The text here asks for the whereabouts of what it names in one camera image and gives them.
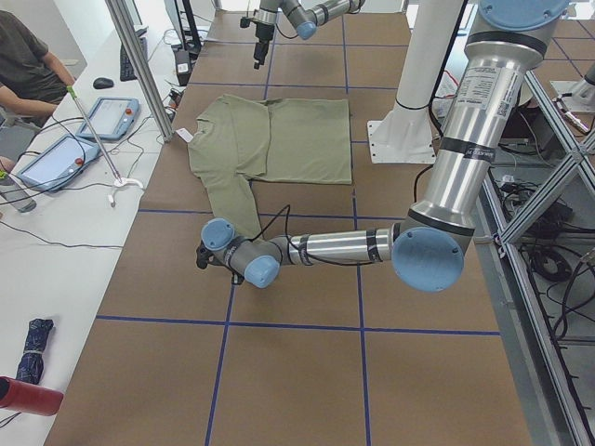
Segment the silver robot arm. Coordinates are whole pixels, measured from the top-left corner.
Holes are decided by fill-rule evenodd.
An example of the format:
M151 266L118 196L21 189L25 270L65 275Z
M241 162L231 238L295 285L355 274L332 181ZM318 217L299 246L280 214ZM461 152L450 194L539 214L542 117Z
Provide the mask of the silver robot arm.
M323 1L314 7L305 8L299 1L295 0L260 1L257 9L240 19L242 29L248 28L251 24L256 26L255 36L257 41L253 53L254 69L258 70L266 62L270 43L275 35L279 11L287 18L297 36L302 40L308 40L328 21L344 14L356 14L364 4L364 0Z
M267 241L224 218L202 229L199 268L228 269L264 288L283 265L360 266L390 261L409 286L439 292L459 278L474 232L470 216L524 76L544 58L564 1L483 1L465 53L468 65L445 121L430 184L406 219L387 230L356 230Z

